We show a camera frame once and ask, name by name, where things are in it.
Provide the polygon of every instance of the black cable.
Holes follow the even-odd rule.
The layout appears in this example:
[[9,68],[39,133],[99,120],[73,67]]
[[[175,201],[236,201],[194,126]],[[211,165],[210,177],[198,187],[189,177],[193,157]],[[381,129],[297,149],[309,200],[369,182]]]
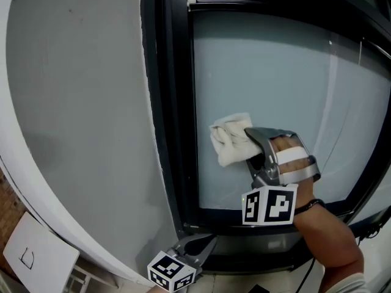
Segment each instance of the black cable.
[[312,267],[313,267],[314,263],[315,263],[315,257],[312,259],[311,266],[310,266],[310,268],[308,269],[307,273],[305,274],[303,280],[301,281],[301,283],[300,283],[298,289],[296,290],[296,293],[299,293],[301,287],[303,286],[303,284],[304,284],[304,282],[306,281],[308,275],[310,274],[310,272],[311,272],[311,270],[312,270]]

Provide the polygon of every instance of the wristband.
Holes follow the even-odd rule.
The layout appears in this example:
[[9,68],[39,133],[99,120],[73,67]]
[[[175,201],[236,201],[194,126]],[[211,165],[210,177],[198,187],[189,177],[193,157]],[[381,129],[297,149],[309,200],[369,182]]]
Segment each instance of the wristband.
[[294,210],[294,214],[300,214],[302,212],[308,211],[312,206],[320,204],[323,208],[326,208],[326,204],[324,204],[324,201],[320,200],[319,198],[316,198],[314,200],[311,200],[308,202],[308,204],[301,206],[300,208],[297,208]]

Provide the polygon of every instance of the rag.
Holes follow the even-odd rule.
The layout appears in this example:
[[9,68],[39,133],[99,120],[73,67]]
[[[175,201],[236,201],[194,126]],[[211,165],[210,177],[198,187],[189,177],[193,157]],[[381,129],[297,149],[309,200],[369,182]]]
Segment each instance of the rag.
[[252,127],[248,113],[229,115],[216,120],[209,127],[210,138],[221,166],[245,161],[261,153],[260,147],[254,144],[244,132],[244,128],[248,127]]

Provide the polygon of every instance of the black window frame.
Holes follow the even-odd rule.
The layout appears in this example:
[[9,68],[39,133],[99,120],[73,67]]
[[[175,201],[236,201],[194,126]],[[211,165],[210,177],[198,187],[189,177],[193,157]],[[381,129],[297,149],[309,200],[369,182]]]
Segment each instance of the black window frame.
[[[252,12],[303,21],[362,42],[388,59],[391,58],[388,55],[391,53],[391,23],[364,0],[196,1],[190,6],[188,0],[142,0],[141,4],[143,47],[155,135],[178,237],[194,233],[254,236],[294,232],[293,225],[243,226],[240,210],[199,207],[192,13],[218,10]],[[390,105],[391,99],[371,158],[353,190],[347,199],[327,204],[327,209],[346,223],[363,208],[391,164],[391,149],[388,147],[388,140],[391,140]],[[281,256],[276,268],[268,269],[300,266],[310,256],[303,240],[287,254],[268,256],[272,258],[271,264],[277,256]],[[262,255],[263,261],[269,261],[266,256]],[[208,260],[210,270],[215,270],[216,266],[224,269],[228,264],[224,260],[211,257]],[[236,266],[243,261],[246,261],[243,257],[238,258]],[[254,269],[259,272],[259,264],[254,264]]]

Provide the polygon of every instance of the hand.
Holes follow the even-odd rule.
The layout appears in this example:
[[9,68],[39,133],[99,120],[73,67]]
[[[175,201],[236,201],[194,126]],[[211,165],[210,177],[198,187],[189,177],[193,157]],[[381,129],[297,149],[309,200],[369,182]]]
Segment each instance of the hand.
[[[271,144],[275,152],[286,150],[299,146],[300,143],[289,137],[278,137],[271,140]],[[293,162],[279,165],[280,173],[293,172],[295,170],[303,169],[309,166],[308,159],[298,159]],[[296,199],[296,208],[306,205],[310,200],[313,200],[313,178],[305,179],[299,182],[298,195]]]

